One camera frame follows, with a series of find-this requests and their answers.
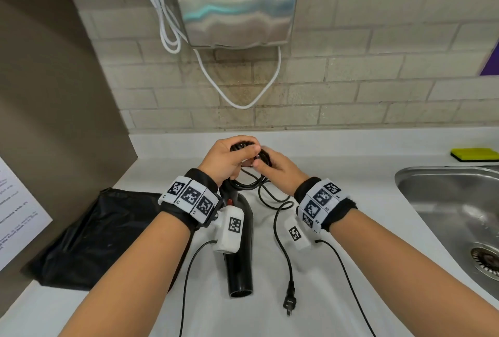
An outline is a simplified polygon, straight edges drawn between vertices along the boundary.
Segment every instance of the sink drain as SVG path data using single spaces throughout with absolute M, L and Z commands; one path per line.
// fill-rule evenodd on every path
M 499 281 L 499 250 L 492 246 L 480 244 L 471 249 L 475 266 L 485 275 Z

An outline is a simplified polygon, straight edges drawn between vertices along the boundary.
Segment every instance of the left hand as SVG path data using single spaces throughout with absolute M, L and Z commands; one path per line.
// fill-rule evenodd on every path
M 251 141 L 254 145 L 248 145 L 246 148 L 231 152 L 231 146 L 241 141 Z M 251 159 L 259 154 L 261 150 L 259 141 L 252 136 L 234 136 L 224 140 L 218 140 L 209 150 L 198 169 L 209 175 L 216 182 L 218 187 L 227 178 L 235 179 L 238 177 L 243 166 L 251 166 Z

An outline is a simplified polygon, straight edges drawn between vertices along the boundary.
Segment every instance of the sponge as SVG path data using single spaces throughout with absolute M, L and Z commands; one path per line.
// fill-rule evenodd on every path
M 453 149 L 451 156 L 459 162 L 499 162 L 499 153 L 489 148 Z

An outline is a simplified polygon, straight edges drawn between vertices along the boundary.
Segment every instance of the purple panel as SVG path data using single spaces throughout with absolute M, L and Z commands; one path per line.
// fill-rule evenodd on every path
M 499 44 L 490 55 L 489 62 L 483 68 L 481 75 L 499 75 Z

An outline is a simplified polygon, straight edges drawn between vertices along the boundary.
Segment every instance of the wrist strap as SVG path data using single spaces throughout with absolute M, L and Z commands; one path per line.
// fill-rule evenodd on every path
M 331 219 L 328 215 L 347 198 L 348 194 L 330 179 L 323 179 L 315 183 L 303 197 L 297 210 L 298 217 L 315 233 L 319 233 L 324 221 Z
M 209 225 L 214 211 L 222 206 L 219 195 L 194 179 L 184 176 L 178 176 L 168 190 L 159 197 L 158 204 L 161 205 L 163 202 L 175 205 L 204 227 Z

